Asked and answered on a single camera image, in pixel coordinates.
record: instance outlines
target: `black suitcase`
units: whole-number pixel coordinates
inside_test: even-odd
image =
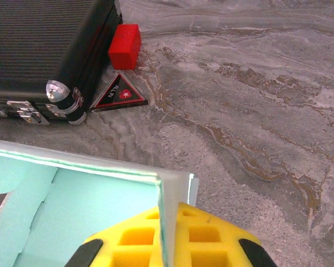
[[[0,117],[86,117],[122,15],[118,0],[0,0]]]

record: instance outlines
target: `gray marble surface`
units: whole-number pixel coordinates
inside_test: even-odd
[[[194,172],[278,266],[334,266],[334,0],[121,0],[149,106],[1,139]],[[99,89],[114,75],[108,68]]]

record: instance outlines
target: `black rubber corner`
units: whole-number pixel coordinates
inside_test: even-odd
[[[103,243],[101,239],[94,239],[81,245],[65,267],[89,267],[103,246]]]
[[[253,267],[277,267],[276,263],[260,245],[248,239],[240,239],[239,243]]]

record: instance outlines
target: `red foam cube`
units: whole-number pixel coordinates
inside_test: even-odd
[[[141,47],[141,34],[137,24],[118,25],[108,54],[116,70],[133,70]]]

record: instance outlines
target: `black triangle label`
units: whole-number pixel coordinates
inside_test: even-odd
[[[92,112],[147,105],[147,99],[121,73],[92,105]]]

